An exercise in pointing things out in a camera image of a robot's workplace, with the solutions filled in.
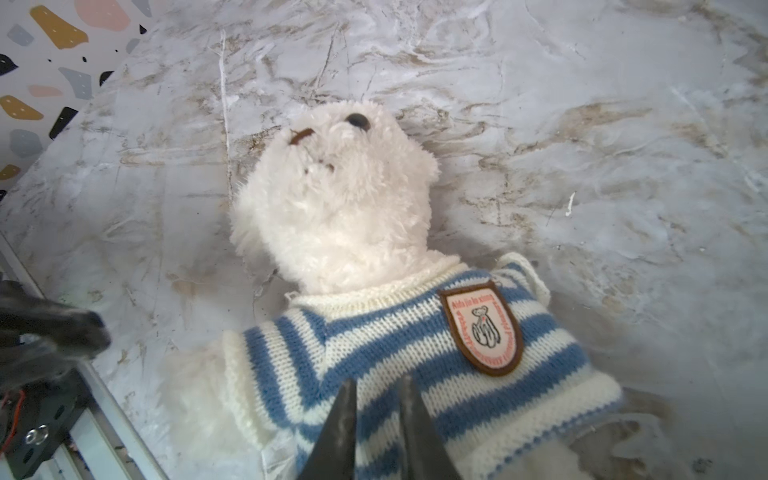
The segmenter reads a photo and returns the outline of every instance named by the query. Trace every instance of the red wire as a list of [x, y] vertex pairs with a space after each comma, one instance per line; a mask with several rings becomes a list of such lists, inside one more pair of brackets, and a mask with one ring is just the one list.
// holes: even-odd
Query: red wire
[[18, 402], [16, 402], [16, 411], [13, 414], [13, 425], [11, 425], [11, 433], [8, 434], [8, 438], [5, 439], [5, 443], [2, 444], [2, 447], [0, 448], [0, 454], [5, 452], [5, 449], [8, 448], [8, 445], [11, 444], [11, 440], [13, 439], [13, 436], [16, 435], [16, 427], [18, 426], [18, 416], [22, 412], [22, 403], [24, 403], [24, 398], [26, 398], [26, 394], [24, 393], [24, 390], [19, 390]]

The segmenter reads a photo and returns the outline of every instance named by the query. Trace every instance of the sweater collar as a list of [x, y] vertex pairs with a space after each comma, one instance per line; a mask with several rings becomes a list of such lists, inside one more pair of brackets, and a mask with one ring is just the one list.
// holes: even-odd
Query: sweater collar
[[399, 305], [469, 270], [456, 255], [443, 257], [429, 267], [402, 280], [354, 292], [332, 295], [299, 295], [290, 300], [293, 308], [312, 310], [328, 321], [362, 315]]

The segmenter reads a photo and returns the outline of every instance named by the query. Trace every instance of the gray marble tabletop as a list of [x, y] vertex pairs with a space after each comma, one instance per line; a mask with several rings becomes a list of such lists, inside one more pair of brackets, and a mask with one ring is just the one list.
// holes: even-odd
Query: gray marble tabletop
[[341, 99], [439, 159], [432, 245], [528, 255], [626, 388], [586, 468], [766, 474], [767, 3], [188, 0], [149, 35], [0, 230], [48, 296], [104, 317], [94, 366], [171, 478], [260, 478], [257, 453], [177, 452], [158, 368], [283, 307], [291, 286], [233, 253], [230, 195], [288, 118]]

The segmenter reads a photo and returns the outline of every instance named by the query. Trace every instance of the metal screw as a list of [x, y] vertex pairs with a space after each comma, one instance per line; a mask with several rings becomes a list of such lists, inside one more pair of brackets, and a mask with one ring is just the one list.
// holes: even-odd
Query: metal screw
[[24, 437], [24, 443], [27, 445], [40, 445], [48, 438], [48, 426], [40, 425], [36, 429], [32, 429], [27, 432], [27, 436]]

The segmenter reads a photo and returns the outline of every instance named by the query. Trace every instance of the embroidered badge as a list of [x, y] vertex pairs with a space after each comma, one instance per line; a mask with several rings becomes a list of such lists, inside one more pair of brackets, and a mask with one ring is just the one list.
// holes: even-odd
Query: embroidered badge
[[515, 369], [523, 354], [520, 325], [493, 282], [439, 295], [456, 346], [472, 365], [490, 376]]

